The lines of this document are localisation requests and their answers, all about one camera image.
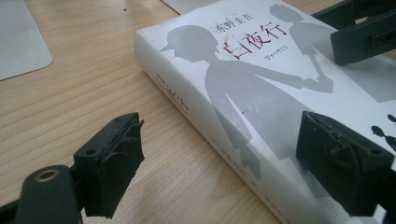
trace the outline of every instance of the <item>book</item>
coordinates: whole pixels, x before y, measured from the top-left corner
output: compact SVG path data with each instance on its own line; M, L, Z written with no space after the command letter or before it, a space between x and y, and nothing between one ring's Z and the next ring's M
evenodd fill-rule
M222 0L138 30L134 47L148 76L280 221L381 223L381 206L351 217L296 158L303 111L395 154L396 62L379 55L336 65L334 31L280 0Z

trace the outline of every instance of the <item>silhouette illustration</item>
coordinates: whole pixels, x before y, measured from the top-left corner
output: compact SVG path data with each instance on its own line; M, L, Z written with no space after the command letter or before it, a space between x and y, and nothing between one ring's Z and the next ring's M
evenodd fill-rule
M320 67L316 61L317 52L328 60L334 61L332 55L332 41L330 35L335 32L327 26L306 22L304 18L289 7L273 5L270 7L271 15L284 22L292 22L289 29L290 35L303 55L307 55L317 71ZM344 74L370 94L377 102L396 100L396 66L378 60L367 59L358 63L337 66Z
M167 41L162 51L172 49L176 57L209 64L203 74L207 94L233 147L239 149L244 168L249 167L256 178L261 178L260 161L248 147L252 135L242 117L280 160L291 158L297 162L295 146L301 115L304 110L311 110L261 77L296 89L321 92L332 92L330 79L321 73L318 81L303 80L250 63L219 60L218 41L205 28L196 25L177 27L168 33Z
M396 151L396 138L395 138L395 137L386 136L386 135L384 134L384 132L382 131L382 129L381 129L380 127L378 127L378 126L373 126L373 127L372 127L372 130L373 130L373 133L374 133L375 135L378 135L378 136L380 136L380 137L384 137L385 140L387 141L387 143L390 145L390 147L391 147L394 151Z

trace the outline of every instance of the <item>wooden table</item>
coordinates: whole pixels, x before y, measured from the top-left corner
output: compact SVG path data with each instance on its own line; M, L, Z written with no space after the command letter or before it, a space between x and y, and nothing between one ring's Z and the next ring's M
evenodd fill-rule
M109 121L136 111L146 159L113 219L85 223L279 223L137 64L134 32L175 11L160 0L26 2L54 62L0 82L0 204L19 198L30 173L72 165ZM337 0L288 2L313 13Z

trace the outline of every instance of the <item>black clamp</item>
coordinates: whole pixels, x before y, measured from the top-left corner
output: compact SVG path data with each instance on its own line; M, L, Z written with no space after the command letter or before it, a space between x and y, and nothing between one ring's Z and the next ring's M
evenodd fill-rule
M113 217L144 156L137 113L110 121L74 154L68 168L54 165L23 182L19 200L0 207L0 223L82 223L87 217Z
M395 0L345 0L312 15L335 29L337 64L356 63L396 49ZM359 24L356 20L368 18Z
M371 217L380 204L384 224L396 223L394 156L335 119L304 112L297 158L353 217Z

